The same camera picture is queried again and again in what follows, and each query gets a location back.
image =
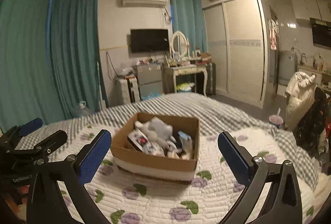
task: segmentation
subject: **bottle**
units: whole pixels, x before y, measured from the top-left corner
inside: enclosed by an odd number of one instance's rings
[[[81,101],[81,102],[79,102],[79,105],[72,111],[72,117],[79,118],[79,117],[82,117],[82,116],[90,115],[92,113],[93,113],[92,110],[90,110],[86,106],[86,102]]]

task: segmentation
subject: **gray striped blanket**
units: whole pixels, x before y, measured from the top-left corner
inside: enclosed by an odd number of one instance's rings
[[[278,130],[273,125],[255,119],[240,109],[196,93],[167,94],[147,101],[111,107],[90,116],[52,123],[23,138],[17,149],[32,148],[57,130],[64,130],[68,134],[68,141],[50,156],[52,161],[74,142],[76,135],[86,125],[103,124],[120,128],[136,112],[197,117],[200,120],[202,136],[217,136],[222,131],[231,133],[247,127],[261,128],[274,137],[287,159],[293,162],[297,176],[312,190],[317,186],[318,173],[313,162],[307,152],[297,146],[291,132]]]

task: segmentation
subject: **light blue curtain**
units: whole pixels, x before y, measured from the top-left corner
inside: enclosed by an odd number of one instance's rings
[[[207,51],[206,27],[201,0],[171,0],[173,31],[181,31],[190,42],[190,51]]]
[[[0,0],[0,128],[65,119],[45,51],[49,0]]]
[[[67,118],[80,101],[99,110],[97,63],[98,0],[52,0],[50,57],[56,88]]]

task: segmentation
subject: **wall-mounted tv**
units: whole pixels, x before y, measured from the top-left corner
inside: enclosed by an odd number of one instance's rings
[[[168,51],[167,29],[131,29],[131,52]]]

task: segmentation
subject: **faucet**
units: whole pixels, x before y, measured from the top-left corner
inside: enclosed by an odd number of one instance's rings
[[[300,54],[300,65],[304,65],[303,59],[305,58],[306,62],[307,62],[307,57],[306,54],[302,53]]]

